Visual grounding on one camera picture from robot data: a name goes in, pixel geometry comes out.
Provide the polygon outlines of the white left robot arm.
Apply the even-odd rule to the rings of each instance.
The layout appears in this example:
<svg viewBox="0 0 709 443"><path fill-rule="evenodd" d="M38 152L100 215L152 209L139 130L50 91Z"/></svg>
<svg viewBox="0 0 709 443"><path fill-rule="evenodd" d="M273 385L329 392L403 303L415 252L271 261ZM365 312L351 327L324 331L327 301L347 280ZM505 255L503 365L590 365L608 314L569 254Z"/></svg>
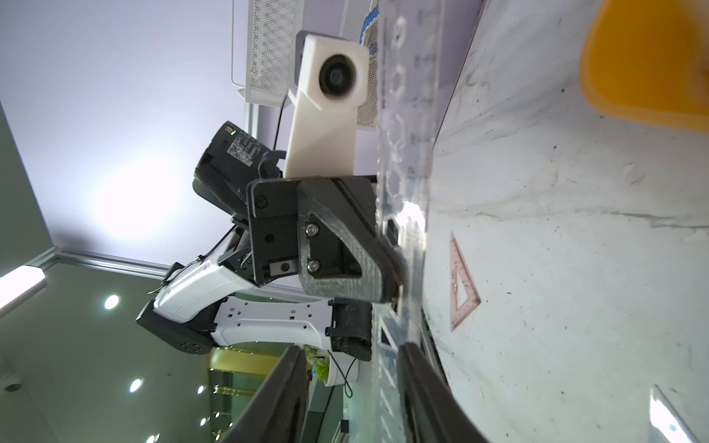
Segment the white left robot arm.
<svg viewBox="0 0 709 443"><path fill-rule="evenodd" d="M371 359L373 306L398 285L375 232L377 179L286 179L284 157L232 122L219 128L193 188L232 227L169 269L142 328L187 354L269 341Z"/></svg>

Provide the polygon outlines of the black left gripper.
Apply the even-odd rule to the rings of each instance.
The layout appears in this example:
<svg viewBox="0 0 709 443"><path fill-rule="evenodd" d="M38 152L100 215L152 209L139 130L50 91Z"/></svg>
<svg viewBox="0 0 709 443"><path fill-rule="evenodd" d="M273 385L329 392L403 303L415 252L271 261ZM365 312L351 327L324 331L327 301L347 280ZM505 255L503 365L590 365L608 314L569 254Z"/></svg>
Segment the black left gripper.
<svg viewBox="0 0 709 443"><path fill-rule="evenodd" d="M398 290L376 233L373 175L259 179L247 187L257 286L299 275L306 293L386 304Z"/></svg>

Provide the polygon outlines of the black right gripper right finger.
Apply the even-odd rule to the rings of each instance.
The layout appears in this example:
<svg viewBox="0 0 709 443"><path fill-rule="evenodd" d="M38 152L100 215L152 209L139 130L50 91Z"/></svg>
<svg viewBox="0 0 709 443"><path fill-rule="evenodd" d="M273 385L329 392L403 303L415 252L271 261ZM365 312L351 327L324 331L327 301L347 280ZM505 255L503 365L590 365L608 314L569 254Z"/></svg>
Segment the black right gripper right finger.
<svg viewBox="0 0 709 443"><path fill-rule="evenodd" d="M397 377L408 442L486 443L414 343L399 347Z"/></svg>

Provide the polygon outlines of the clear patterned ruler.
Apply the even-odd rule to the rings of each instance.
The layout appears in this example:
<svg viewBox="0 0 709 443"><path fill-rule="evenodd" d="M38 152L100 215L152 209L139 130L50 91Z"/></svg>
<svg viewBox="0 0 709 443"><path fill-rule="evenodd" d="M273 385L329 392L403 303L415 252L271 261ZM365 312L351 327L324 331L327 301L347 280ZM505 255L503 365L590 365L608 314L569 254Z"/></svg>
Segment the clear patterned ruler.
<svg viewBox="0 0 709 443"><path fill-rule="evenodd" d="M441 1L379 4L378 235L393 261L393 302L374 307L372 437L404 442L398 350L421 338L429 177L437 137Z"/></svg>

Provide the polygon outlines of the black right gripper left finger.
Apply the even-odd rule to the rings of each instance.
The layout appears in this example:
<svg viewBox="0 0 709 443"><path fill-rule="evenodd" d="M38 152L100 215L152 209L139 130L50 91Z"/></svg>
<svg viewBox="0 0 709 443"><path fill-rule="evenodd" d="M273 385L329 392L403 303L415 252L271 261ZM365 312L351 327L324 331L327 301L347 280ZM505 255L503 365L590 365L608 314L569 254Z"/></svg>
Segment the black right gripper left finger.
<svg viewBox="0 0 709 443"><path fill-rule="evenodd" d="M308 409L306 353L294 345L281 357L223 442L300 442Z"/></svg>

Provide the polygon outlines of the clear blue triangle ruler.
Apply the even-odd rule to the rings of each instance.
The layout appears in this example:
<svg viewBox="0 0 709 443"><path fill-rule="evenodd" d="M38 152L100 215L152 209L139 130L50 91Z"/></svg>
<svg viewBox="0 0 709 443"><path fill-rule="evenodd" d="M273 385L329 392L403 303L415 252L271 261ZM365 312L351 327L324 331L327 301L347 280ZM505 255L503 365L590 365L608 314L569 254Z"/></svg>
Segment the clear blue triangle ruler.
<svg viewBox="0 0 709 443"><path fill-rule="evenodd" d="M699 439L679 416L663 391L653 385L649 395L650 443L697 443Z"/></svg>

